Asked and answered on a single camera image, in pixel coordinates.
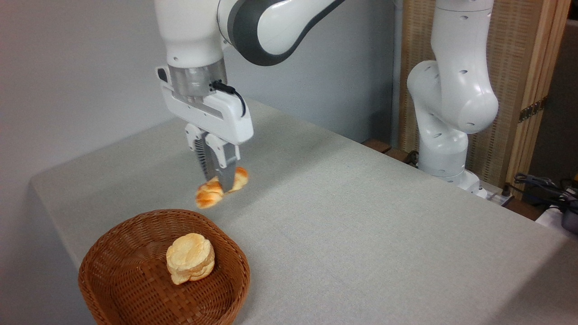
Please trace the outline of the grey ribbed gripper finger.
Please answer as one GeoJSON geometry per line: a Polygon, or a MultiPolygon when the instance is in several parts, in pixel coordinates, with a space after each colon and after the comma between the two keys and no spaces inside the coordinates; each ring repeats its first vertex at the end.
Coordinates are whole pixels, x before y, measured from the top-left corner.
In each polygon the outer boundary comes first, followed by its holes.
{"type": "Polygon", "coordinates": [[[190,150],[195,152],[205,179],[210,181],[213,178],[213,161],[210,155],[210,148],[205,140],[208,132],[190,123],[186,125],[185,132],[190,150]]]}
{"type": "Polygon", "coordinates": [[[217,177],[223,192],[231,191],[237,170],[237,147],[213,134],[208,134],[205,136],[205,153],[206,179],[217,177]]]}

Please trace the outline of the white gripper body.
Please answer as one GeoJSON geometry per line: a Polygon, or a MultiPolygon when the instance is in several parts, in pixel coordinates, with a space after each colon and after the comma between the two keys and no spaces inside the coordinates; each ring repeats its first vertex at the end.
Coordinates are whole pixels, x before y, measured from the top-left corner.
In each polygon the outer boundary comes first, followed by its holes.
{"type": "Polygon", "coordinates": [[[250,112],[238,95],[217,90],[201,99],[186,98],[173,89],[168,66],[157,67],[156,74],[167,109],[175,116],[235,145],[254,135],[250,112]]]}

